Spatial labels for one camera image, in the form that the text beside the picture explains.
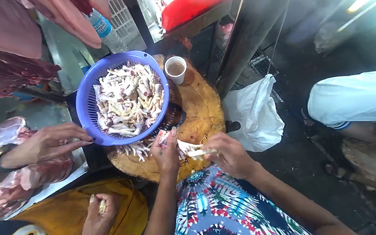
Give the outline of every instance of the forearm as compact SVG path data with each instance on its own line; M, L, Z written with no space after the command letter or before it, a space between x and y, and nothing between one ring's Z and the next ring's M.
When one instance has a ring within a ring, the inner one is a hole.
M332 232L332 229L339 229L347 231L343 234L353 234L333 214L277 179L259 163L256 163L254 174L247 180L275 205L310 230L326 234L328 231Z
M161 178L145 234L174 234L176 205L176 177L167 176Z

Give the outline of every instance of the blue tie-dye shirt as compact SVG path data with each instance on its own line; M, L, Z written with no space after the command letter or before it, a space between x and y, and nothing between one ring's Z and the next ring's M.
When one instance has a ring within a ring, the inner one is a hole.
M218 166L195 172L178 185L176 235L309 235L245 180Z

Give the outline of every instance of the tree stump cutting board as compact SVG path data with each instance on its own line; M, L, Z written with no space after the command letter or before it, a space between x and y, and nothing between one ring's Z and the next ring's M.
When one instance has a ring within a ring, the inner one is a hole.
M159 66L163 69L164 56L154 56ZM225 131L224 114L220 104L220 97L216 91L208 85L192 63L187 62L185 79L181 85L175 85L168 80L170 90L170 105L167 113L177 113L175 120L167 118L171 125L160 125L170 128L178 123L177 137L181 141L193 144L205 144L208 136L219 131ZM141 177L153 182L159 182L159 169L152 156L146 158L146 162L139 161L139 157L125 153L117 153L114 147L105 147L108 159L122 172ZM198 171L210 165L209 161L187 158L181 160L181 168L178 172L178 182L188 177L192 171Z

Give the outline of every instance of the blue plastic colander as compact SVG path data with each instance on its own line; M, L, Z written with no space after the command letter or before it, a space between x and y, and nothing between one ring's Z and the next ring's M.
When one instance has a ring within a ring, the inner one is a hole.
M100 85L98 78L105 77L107 75L107 69L120 69L123 65L127 65L128 61L131 65L149 65L153 74L160 78L160 82L164 89L163 107L159 117L147 130L140 135L133 137L123 137L119 134L108 134L107 131L101 130L97 117L97 111L99 111L99 109L97 101L95 100L95 91L92 86ZM88 70L88 72L86 72L76 94L76 111L82 128L88 132L88 135L95 138L95 143L103 146L124 145L142 140L158 127L165 116L168 103L169 87L166 77L155 59L143 51L117 53L99 60Z

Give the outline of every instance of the paper cup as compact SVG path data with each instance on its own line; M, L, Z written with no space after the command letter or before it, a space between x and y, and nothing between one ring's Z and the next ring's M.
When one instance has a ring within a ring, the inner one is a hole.
M176 64L176 63L182 64L184 69L183 69L182 73L180 73L178 75L172 75L172 74L169 73L168 70L173 64ZM166 63L164 64L164 71L165 71L167 77L170 78L177 85L184 82L186 70L187 70L187 62L185 62L185 60L182 57L179 57L179 56L170 57L166 61Z

